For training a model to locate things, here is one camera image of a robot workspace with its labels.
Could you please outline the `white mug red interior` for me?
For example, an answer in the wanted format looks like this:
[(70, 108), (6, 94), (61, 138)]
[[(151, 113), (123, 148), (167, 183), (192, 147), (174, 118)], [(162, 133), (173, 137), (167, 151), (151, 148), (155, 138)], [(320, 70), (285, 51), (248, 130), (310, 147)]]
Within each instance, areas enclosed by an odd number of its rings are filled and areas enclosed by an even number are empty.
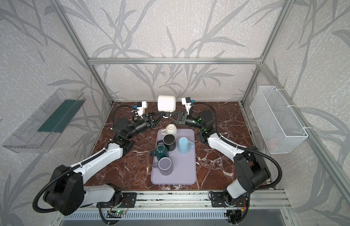
[(157, 101), (157, 109), (160, 112), (171, 113), (176, 110), (176, 97), (168, 95), (160, 95)]

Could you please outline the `light blue mug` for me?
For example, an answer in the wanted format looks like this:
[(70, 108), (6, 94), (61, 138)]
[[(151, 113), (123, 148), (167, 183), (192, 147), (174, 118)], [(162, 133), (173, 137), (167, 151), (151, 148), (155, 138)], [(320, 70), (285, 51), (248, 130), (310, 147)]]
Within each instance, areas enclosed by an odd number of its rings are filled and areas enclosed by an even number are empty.
[(181, 137), (178, 141), (178, 151), (181, 154), (187, 154), (191, 148), (195, 147), (195, 144), (189, 141), (186, 137)]

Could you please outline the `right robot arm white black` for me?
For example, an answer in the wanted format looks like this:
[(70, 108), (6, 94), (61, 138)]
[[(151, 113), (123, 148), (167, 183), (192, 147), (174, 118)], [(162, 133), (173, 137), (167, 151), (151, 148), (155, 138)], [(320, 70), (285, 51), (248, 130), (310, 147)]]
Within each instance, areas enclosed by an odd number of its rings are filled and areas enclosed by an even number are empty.
[[(197, 117), (180, 111), (165, 113), (165, 116), (178, 125), (200, 129), (198, 137), (202, 143), (208, 144), (234, 162), (237, 179), (224, 189), (224, 200), (228, 205), (233, 205), (241, 196), (247, 196), (259, 189), (274, 187), (281, 181), (283, 173), (280, 164), (256, 147), (241, 146), (221, 135), (217, 115), (213, 117), (211, 111), (202, 111)], [(278, 171), (276, 180), (269, 185), (264, 185), (271, 177), (265, 160), (272, 162)]]

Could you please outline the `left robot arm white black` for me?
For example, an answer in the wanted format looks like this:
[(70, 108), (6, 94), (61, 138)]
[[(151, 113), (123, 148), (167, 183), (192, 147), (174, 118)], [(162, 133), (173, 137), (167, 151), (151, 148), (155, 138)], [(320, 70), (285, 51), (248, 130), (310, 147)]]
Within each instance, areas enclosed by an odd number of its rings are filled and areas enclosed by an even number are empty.
[(135, 144), (132, 138), (147, 129), (155, 129), (164, 116), (169, 116), (169, 114), (165, 112), (148, 113), (137, 122), (130, 122), (125, 117), (117, 121), (113, 120), (114, 137), (112, 141), (101, 151), (81, 162), (71, 166), (57, 167), (50, 181), (35, 196), (32, 203), (33, 210), (38, 213), (58, 211), (67, 216), (81, 206), (110, 201), (115, 194), (113, 186), (99, 186), (98, 189), (106, 191), (107, 195), (97, 198), (93, 193), (96, 187), (85, 187), (85, 183), (107, 165), (128, 154)]

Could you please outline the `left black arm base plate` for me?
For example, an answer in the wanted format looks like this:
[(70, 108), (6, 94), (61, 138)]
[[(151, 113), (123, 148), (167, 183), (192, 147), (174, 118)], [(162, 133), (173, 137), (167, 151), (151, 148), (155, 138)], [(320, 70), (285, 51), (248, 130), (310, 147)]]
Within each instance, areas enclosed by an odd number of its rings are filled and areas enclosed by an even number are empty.
[(108, 202), (110, 207), (119, 208), (134, 208), (136, 203), (137, 193), (132, 192), (117, 192)]

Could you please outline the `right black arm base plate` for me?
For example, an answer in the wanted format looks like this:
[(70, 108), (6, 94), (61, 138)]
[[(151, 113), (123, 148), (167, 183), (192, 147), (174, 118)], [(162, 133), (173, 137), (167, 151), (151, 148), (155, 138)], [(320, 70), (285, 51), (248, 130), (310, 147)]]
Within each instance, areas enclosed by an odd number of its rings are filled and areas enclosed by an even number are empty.
[(211, 201), (211, 206), (214, 208), (221, 208), (221, 207), (247, 207), (246, 202), (248, 201), (249, 197), (246, 195), (241, 195), (238, 198), (232, 198), (230, 195), (225, 194), (224, 192), (214, 192), (210, 191), (208, 193), (209, 199)]

